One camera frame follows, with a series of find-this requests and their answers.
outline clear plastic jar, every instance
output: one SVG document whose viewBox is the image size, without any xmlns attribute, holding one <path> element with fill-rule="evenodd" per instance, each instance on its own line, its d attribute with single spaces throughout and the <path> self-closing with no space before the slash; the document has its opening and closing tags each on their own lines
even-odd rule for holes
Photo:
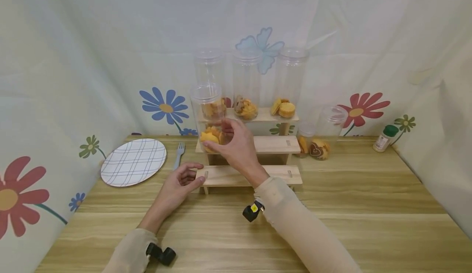
<svg viewBox="0 0 472 273">
<path fill-rule="evenodd" d="M 190 99 L 200 141 L 210 140 L 221 145 L 225 144 L 226 139 L 220 125 L 226 106 L 221 101 L 220 85 L 211 82 L 197 84 L 190 90 Z"/>
<path fill-rule="evenodd" d="M 193 65 L 197 83 L 216 83 L 221 87 L 221 99 L 224 105 L 230 102 L 225 92 L 225 56 L 217 48 L 199 49 L 193 54 Z"/>
<path fill-rule="evenodd" d="M 300 154 L 295 154 L 298 157 L 306 157 L 310 151 L 310 143 L 315 134 L 314 124 L 308 121 L 302 121 L 298 124 L 298 132 L 296 133 L 296 139 L 300 145 Z"/>
<path fill-rule="evenodd" d="M 346 122 L 348 112 L 336 105 L 325 105 L 315 126 L 315 135 L 308 149 L 311 157 L 317 160 L 329 158 L 339 134 Z"/>
<path fill-rule="evenodd" d="M 284 47 L 280 50 L 270 114 L 282 118 L 292 118 L 295 115 L 307 60 L 308 52 L 303 48 Z"/>
<path fill-rule="evenodd" d="M 233 52 L 233 107 L 243 121 L 257 117 L 261 92 L 261 74 L 258 64 L 263 59 L 261 50 Z"/>
</svg>

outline green bottle cap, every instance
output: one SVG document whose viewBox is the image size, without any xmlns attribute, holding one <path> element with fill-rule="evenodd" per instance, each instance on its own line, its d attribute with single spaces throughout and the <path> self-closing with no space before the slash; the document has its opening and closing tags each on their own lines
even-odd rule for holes
<svg viewBox="0 0 472 273">
<path fill-rule="evenodd" d="M 385 136 L 394 137 L 398 133 L 398 128 L 393 125 L 388 125 L 384 129 Z"/>
</svg>

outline white plate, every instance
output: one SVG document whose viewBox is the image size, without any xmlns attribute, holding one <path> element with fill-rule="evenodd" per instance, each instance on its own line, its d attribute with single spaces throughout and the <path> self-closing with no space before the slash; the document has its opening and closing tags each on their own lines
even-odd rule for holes
<svg viewBox="0 0 472 273">
<path fill-rule="evenodd" d="M 165 146 L 154 139 L 137 139 L 119 146 L 103 162 L 100 175 L 110 186 L 141 183 L 156 173 L 166 160 Z"/>
</svg>

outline fork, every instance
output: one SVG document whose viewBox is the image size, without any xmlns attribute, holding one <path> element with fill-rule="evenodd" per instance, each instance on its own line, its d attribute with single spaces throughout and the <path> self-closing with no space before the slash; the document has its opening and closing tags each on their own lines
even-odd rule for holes
<svg viewBox="0 0 472 273">
<path fill-rule="evenodd" d="M 185 143 L 184 142 L 180 142 L 178 143 L 178 147 L 177 147 L 177 157 L 176 157 L 176 162 L 174 164 L 174 171 L 176 170 L 176 168 L 178 168 L 178 166 L 180 165 L 180 157 L 182 157 L 182 154 L 184 154 L 185 152 Z"/>
</svg>

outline blue flower print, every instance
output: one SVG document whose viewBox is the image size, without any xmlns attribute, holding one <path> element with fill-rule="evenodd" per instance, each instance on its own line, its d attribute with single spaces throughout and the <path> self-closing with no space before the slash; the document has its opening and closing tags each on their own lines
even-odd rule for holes
<svg viewBox="0 0 472 273">
<path fill-rule="evenodd" d="M 180 131 L 181 136 L 198 136 L 197 130 L 191 130 L 189 128 L 184 128 Z"/>
<path fill-rule="evenodd" d="M 146 99 L 146 101 L 143 101 L 143 110 L 146 112 L 157 112 L 152 115 L 152 119 L 155 121 L 160 121 L 162 118 L 167 117 L 167 123 L 177 125 L 178 130 L 181 131 L 177 123 L 183 123 L 182 118 L 189 118 L 187 114 L 179 112 L 188 108 L 187 105 L 182 104 L 185 98 L 183 96 L 175 98 L 176 91 L 168 90 L 166 101 L 164 102 L 164 98 L 158 88 L 153 87 L 152 93 L 154 93 L 154 96 L 146 91 L 139 91 L 139 94 Z"/>
<path fill-rule="evenodd" d="M 276 42 L 273 45 L 268 46 L 267 41 L 271 33 L 272 27 L 262 28 L 256 38 L 254 38 L 254 36 L 248 36 L 241 39 L 241 41 L 236 45 L 237 50 L 252 48 L 259 49 L 263 52 L 263 60 L 258 66 L 261 74 L 266 74 L 272 67 L 272 64 L 275 62 L 275 57 L 279 54 L 279 50 L 285 45 L 284 42 Z"/>
<path fill-rule="evenodd" d="M 70 199 L 70 203 L 69 203 L 69 206 L 70 206 L 70 211 L 71 212 L 75 212 L 77 211 L 77 208 L 80 207 L 80 205 L 82 204 L 82 202 L 84 201 L 84 199 L 86 198 L 86 194 L 85 193 L 77 193 L 75 195 L 75 198 L 71 198 Z"/>
</svg>

